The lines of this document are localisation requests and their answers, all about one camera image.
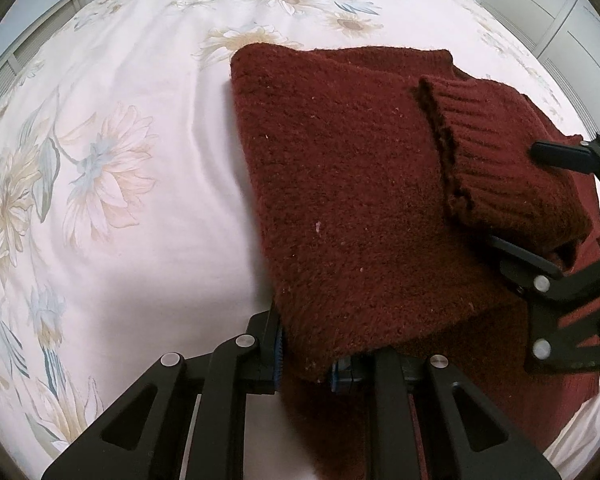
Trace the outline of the floral pink bedspread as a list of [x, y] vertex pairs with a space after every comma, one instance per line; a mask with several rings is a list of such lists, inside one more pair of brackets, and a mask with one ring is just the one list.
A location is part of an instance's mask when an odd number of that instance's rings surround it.
[[[250, 44], [445, 50], [564, 140], [596, 135], [478, 0], [93, 0], [0, 99], [0, 445], [21, 477], [163, 353], [210, 352], [274, 300], [230, 84]], [[245, 475], [323, 479], [282, 393], [247, 402]], [[550, 463], [580, 479], [598, 452]]]

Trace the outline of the left white cabinet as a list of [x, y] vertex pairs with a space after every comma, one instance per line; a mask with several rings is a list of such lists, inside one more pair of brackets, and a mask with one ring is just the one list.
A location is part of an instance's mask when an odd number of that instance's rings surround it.
[[29, 25], [0, 55], [0, 99], [43, 44], [84, 6], [84, 0], [59, 0]]

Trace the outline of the dark red knit sweater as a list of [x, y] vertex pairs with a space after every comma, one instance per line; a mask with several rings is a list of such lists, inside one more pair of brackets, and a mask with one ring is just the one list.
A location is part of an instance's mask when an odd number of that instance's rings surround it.
[[250, 44], [230, 84], [288, 340], [283, 406], [318, 475], [364, 477], [355, 397], [320, 385], [383, 346], [447, 356], [574, 474], [600, 437], [600, 376], [524, 370], [526, 305], [475, 246], [496, 235], [567, 272], [600, 260], [594, 179], [530, 159], [564, 140], [550, 118], [445, 50]]

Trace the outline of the white wardrobe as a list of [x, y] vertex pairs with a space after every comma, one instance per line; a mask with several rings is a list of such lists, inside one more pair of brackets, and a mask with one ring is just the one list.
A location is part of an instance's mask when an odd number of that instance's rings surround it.
[[588, 0], [478, 0], [540, 61], [600, 133], [600, 14]]

